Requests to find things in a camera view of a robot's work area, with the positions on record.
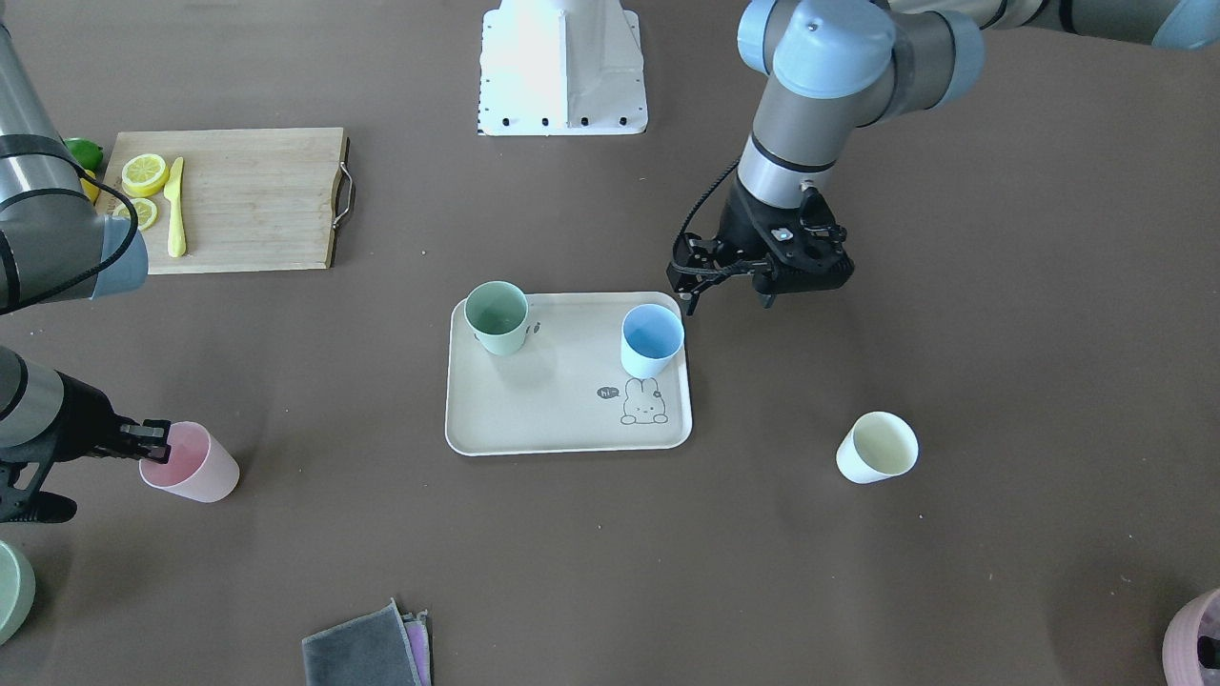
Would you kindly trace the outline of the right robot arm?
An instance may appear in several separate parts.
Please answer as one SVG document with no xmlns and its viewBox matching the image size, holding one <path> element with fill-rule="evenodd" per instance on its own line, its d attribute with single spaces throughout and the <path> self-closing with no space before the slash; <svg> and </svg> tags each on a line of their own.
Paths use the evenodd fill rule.
<svg viewBox="0 0 1220 686">
<path fill-rule="evenodd" d="M 148 251 L 131 220 L 85 197 L 84 170 L 2 33 L 2 312 L 138 291 Z M 170 459 L 170 424 L 113 413 L 99 391 L 15 352 L 2 354 L 2 448 L 63 435 L 72 454 Z"/>
</svg>

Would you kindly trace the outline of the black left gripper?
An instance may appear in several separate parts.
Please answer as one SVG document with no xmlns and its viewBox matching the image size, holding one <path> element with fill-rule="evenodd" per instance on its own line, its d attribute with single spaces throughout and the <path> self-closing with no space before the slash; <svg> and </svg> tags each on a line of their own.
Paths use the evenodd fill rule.
<svg viewBox="0 0 1220 686">
<path fill-rule="evenodd" d="M 666 273 L 672 291 L 683 301 L 683 315 L 692 316 L 702 293 L 712 286 L 753 273 L 753 262 L 769 264 L 770 271 L 753 273 L 753 288 L 764 309 L 771 309 L 780 298 L 782 282 L 776 273 L 810 273 L 811 261 L 804 253 L 802 234 L 802 209 L 810 198 L 811 184 L 802 182 L 794 208 L 772 208 L 734 177 L 716 233 L 719 269 L 683 265 L 676 259 L 669 261 Z"/>
</svg>

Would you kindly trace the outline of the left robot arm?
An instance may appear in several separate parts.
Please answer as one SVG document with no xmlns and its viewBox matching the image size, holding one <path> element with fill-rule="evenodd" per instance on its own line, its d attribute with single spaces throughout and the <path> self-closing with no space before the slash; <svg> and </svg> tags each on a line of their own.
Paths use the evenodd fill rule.
<svg viewBox="0 0 1220 686">
<path fill-rule="evenodd" d="M 949 104 L 986 61 L 985 31 L 1035 27 L 1199 50 L 1216 43 L 1215 1 L 753 1 L 741 59 L 767 83 L 716 236 L 677 233 L 667 266 L 687 315 L 737 276 L 777 295 L 837 291 L 854 273 L 845 228 L 824 198 L 852 131 Z"/>
</svg>

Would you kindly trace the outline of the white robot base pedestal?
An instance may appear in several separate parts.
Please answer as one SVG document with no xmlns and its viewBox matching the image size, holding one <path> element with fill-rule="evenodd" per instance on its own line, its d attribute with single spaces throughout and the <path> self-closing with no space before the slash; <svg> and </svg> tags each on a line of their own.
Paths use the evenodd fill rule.
<svg viewBox="0 0 1220 686">
<path fill-rule="evenodd" d="M 619 1 L 501 1 L 483 13 L 479 135 L 647 131 L 640 18 Z"/>
</svg>

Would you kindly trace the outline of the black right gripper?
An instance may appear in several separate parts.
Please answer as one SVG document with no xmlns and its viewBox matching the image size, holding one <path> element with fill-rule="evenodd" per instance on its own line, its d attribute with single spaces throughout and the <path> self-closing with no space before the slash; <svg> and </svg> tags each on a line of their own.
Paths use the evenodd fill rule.
<svg viewBox="0 0 1220 686">
<path fill-rule="evenodd" d="M 77 457 L 131 457 L 170 463 L 172 422 L 120 417 L 107 395 L 63 374 L 39 374 L 38 464 L 49 468 Z"/>
</svg>

